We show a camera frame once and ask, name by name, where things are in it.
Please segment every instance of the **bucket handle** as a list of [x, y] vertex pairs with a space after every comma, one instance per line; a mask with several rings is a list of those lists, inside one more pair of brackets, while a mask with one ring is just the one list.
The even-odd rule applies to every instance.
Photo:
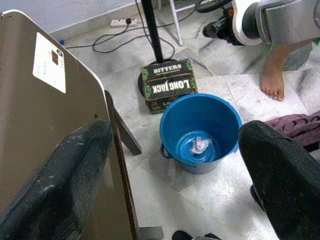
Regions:
[[165, 149], [165, 146], [161, 144], [160, 148], [161, 155], [166, 159], [172, 159], [171, 154]]

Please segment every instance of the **white wall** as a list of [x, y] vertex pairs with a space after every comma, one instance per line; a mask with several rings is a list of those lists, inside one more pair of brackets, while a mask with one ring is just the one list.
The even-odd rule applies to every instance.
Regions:
[[52, 33], [135, 0], [0, 0], [0, 12], [18, 9]]

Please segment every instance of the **bare foot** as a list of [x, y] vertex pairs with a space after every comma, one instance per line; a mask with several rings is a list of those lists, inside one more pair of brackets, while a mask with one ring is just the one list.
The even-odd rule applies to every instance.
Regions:
[[283, 101], [285, 98], [285, 84], [282, 70], [265, 65], [260, 79], [260, 88], [270, 98]]

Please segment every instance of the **bucket rim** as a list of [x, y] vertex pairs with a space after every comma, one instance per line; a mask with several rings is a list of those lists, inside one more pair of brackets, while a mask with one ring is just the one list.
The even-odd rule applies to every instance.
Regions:
[[[189, 98], [194, 98], [194, 97], [208, 97], [208, 98], [211, 98], [211, 99], [214, 99], [214, 100], [218, 100], [219, 102], [225, 104], [231, 111], [232, 113], [234, 114], [236, 120], [237, 120], [237, 123], [238, 123], [238, 126], [240, 129], [241, 126], [242, 126], [242, 120], [240, 118], [240, 115], [239, 113], [236, 111], [236, 109], [226, 100], [222, 99], [221, 97], [218, 97], [216, 95], [213, 95], [213, 94], [208, 94], [208, 93], [193, 93], [193, 94], [188, 94], [186, 96], [183, 96], [183, 97], [180, 97], [178, 98], [177, 100], [175, 100], [173, 103], [170, 104], [170, 106], [164, 111], [162, 117], [161, 117], [161, 121], [160, 121], [160, 127], [159, 127], [159, 131], [160, 131], [160, 138], [161, 138], [161, 142], [164, 146], [164, 148], [166, 150], [168, 150], [166, 148], [166, 146], [168, 145], [167, 144], [167, 141], [165, 140], [164, 138], [164, 131], [163, 131], [163, 128], [164, 128], [164, 121], [166, 119], [166, 116], [167, 114], [169, 113], [169, 111], [178, 103], [180, 103], [181, 101], [185, 100], [185, 99], [189, 99]], [[233, 148], [225, 155], [229, 155], [231, 153], [235, 153], [239, 148], [239, 143], [238, 143], [238, 140], [236, 141], [236, 143], [234, 144]], [[191, 166], [191, 167], [197, 167], [197, 165], [199, 163], [190, 163], [188, 161], [185, 161], [184, 159], [182, 159], [181, 157], [179, 157], [177, 154], [175, 153], [172, 153], [172, 152], [169, 152], [168, 153], [172, 156], [173, 159], [175, 159], [176, 161], [182, 163], [182, 164], [185, 164], [185, 165], [188, 165], [188, 166]]]

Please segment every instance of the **power strip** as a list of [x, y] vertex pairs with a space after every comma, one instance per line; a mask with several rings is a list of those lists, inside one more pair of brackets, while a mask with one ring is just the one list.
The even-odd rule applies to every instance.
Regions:
[[[114, 19], [111, 21], [111, 27], [112, 28], [122, 28], [127, 26], [127, 22], [125, 19]], [[129, 24], [129, 27], [136, 27], [138, 25], [138, 21], [135, 18], [131, 19], [131, 23]]]

